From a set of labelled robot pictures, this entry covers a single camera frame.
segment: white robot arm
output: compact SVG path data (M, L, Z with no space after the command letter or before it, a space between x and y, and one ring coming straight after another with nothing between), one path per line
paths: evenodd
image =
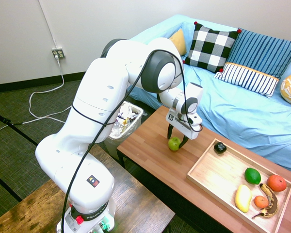
M176 87L182 81L182 71L181 57L166 38L148 45L111 41L102 57L92 62L66 123L58 133L43 139L35 152L41 168L69 194L72 204L64 222L57 226L58 233L63 232L62 226L66 233L101 233L114 227L114 177L88 151L90 145L109 136L131 84L157 93L161 103L170 108L166 117L170 125L190 139L197 137L201 119L196 109L202 88L189 84L185 101L185 93Z

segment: wooden tray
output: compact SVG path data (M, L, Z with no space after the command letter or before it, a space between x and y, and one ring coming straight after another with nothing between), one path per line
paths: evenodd
M251 219L251 217L260 212L260 209L253 202L254 197L258 195L266 197L266 195L258 185L250 184L245 180L245 170L248 167L252 167L259 171L261 174L261 183L266 183L267 178L270 175L276 175L276 173L254 162L252 159L226 144L227 150L221 155L217 154L213 148L217 142L219 140L214 139L189 171L187 178L259 232L277 233L291 195L291 182L286 180L287 188L282 192L275 192L279 202L279 209L276 215L271 218L256 217L255 219ZM247 185L252 192L252 200L247 213L243 213L235 205L236 191L241 184Z

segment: lime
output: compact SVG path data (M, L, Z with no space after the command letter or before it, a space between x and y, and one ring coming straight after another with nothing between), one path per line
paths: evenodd
M246 169L246 171L244 172L244 177L246 178L246 181L251 184L259 184L261 182L260 173L251 167Z

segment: red button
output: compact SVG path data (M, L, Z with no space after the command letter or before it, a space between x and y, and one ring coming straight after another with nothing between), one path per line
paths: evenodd
M80 225L80 224L82 224L84 222L84 219L81 216L77 216L76 217L76 221Z

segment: wooden table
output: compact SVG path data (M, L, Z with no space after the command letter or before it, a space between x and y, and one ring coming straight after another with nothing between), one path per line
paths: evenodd
M115 178L113 233L161 233L175 215L98 145L90 152ZM0 233L56 233L65 194L49 180L0 217Z
M290 182L291 172L206 128L199 133L197 139L189 140L176 152L171 151L167 146L168 122L165 120L167 112L167 108L160 107L118 147L118 150L230 231L257 232L251 225L187 179L187 173L215 138ZM173 129L172 136L183 138L176 128ZM278 232L291 233L291 196Z

